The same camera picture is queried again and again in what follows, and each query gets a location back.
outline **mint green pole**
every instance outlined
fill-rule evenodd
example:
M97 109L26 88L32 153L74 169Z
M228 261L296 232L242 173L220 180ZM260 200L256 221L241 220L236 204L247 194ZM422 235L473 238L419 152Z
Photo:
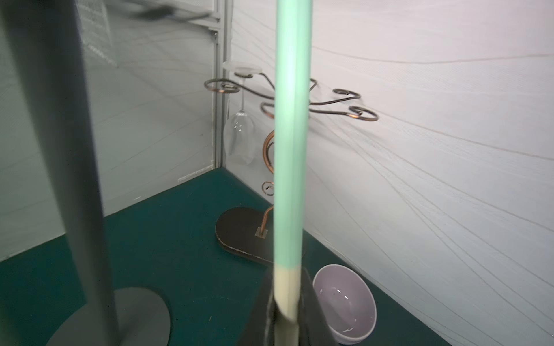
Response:
M311 0L278 0L274 296L280 313L292 324L297 320L300 297L311 27Z

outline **gray round base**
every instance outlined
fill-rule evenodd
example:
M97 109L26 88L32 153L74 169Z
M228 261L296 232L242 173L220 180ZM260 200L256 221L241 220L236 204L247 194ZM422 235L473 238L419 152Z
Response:
M138 287L122 288L114 293L120 346L167 346L171 319L163 299ZM65 320L46 346L103 345L87 307L82 306Z

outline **mesh panel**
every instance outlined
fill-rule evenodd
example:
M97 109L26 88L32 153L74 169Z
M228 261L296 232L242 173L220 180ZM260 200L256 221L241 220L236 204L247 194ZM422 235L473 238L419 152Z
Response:
M75 4L79 13L83 45L107 63L117 66L104 2L76 0Z

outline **metal frame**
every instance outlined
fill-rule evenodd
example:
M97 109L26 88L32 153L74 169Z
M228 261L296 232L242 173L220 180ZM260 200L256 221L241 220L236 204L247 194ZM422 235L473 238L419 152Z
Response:
M223 70L223 62L230 58L231 23L233 20L233 0L216 0L216 11L221 14L220 28L216 31L216 54L214 59L214 76L228 78L229 72ZM223 127L227 120L227 98L229 96L215 93L213 97L214 114L214 168L225 166L225 150L223 148Z
M214 12L208 18L194 19L190 23L206 27L212 32L216 49L213 60L214 78L228 78L229 73L223 70L223 62L230 57L231 22L233 16L233 0L214 0ZM215 93L213 95L213 168L225 166L223 148L223 126L227 114L228 95Z

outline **glass panel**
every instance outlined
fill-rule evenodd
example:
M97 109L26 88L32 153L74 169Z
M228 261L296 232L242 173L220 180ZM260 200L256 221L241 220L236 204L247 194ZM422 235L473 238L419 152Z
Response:
M212 33L97 1L80 0L77 11L105 214L212 169L213 95L203 86L213 78ZM0 260L62 233L2 33Z
M197 6L205 9L214 10L215 1L214 0L175 0L175 4L183 4L190 6Z

